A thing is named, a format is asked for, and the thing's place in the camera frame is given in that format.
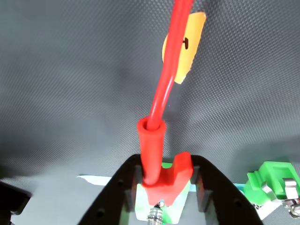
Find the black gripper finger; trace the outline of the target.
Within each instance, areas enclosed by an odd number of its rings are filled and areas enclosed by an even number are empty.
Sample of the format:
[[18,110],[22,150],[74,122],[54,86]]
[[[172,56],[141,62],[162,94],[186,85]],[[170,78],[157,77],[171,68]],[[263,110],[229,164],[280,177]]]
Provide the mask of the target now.
[[204,213],[207,225],[260,225],[262,223],[253,205],[218,170],[202,156],[191,156],[196,187],[197,206]]
[[141,156],[130,156],[83,215],[79,225],[128,225],[135,210],[137,185],[143,182]]

